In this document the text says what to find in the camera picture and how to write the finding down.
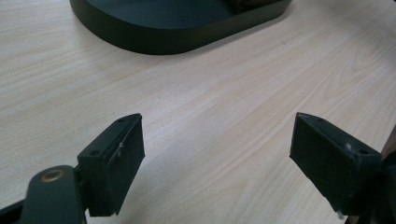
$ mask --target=table surface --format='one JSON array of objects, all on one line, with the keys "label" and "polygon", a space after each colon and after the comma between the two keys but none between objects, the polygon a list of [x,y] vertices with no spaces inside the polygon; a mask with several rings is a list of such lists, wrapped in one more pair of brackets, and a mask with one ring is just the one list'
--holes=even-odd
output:
[{"label": "table surface", "polygon": [[289,158],[296,112],[381,150],[396,123],[396,4],[293,0],[173,56],[118,49],[66,0],[0,1],[0,207],[141,113],[147,157],[119,216],[89,223],[343,223]]}]

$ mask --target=black plastic part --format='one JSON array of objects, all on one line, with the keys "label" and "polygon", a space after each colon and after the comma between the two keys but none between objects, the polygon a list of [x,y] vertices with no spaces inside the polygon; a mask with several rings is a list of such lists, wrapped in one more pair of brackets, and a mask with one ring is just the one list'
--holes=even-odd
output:
[{"label": "black plastic part", "polygon": [[0,210],[0,223],[18,224],[21,219],[23,200]]},{"label": "black plastic part", "polygon": [[95,35],[122,49],[155,55],[197,49],[273,20],[290,2],[237,13],[227,0],[70,0]]},{"label": "black plastic part", "polygon": [[78,154],[79,174],[87,181],[81,194],[92,217],[119,213],[145,157],[141,120],[135,114],[114,121]]},{"label": "black plastic part", "polygon": [[358,215],[372,194],[366,185],[378,172],[381,154],[330,122],[298,113],[290,157],[336,212]]},{"label": "black plastic part", "polygon": [[23,203],[21,224],[85,223],[76,183],[73,167],[66,165],[51,167],[35,175]]}]

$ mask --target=light wood tabletop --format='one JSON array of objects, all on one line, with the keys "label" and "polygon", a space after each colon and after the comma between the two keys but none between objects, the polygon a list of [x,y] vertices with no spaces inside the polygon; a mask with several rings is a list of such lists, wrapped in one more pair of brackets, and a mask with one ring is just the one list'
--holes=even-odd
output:
[{"label": "light wood tabletop", "polygon": [[143,116],[120,214],[89,223],[343,223],[289,158],[296,112],[381,150],[396,123],[396,3],[293,0],[203,48],[149,56],[88,31],[66,0],[0,1],[0,207]]}]

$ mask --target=black tray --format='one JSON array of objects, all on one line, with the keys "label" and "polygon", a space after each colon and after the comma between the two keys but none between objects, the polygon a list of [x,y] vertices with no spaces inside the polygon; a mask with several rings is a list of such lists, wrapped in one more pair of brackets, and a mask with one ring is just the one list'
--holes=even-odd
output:
[{"label": "black tray", "polygon": [[177,54],[273,20],[291,0],[235,12],[228,0],[70,0],[79,20],[108,43]]}]

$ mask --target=wooden table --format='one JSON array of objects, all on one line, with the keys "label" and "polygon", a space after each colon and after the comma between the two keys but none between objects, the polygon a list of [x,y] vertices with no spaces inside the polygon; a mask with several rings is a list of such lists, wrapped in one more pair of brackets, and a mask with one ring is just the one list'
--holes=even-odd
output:
[{"label": "wooden table", "polygon": [[143,115],[147,157],[118,217],[89,223],[343,223],[289,158],[297,111],[377,150],[396,123],[396,4],[294,0],[174,56],[118,49],[66,0],[0,2],[0,207],[113,120]]}]

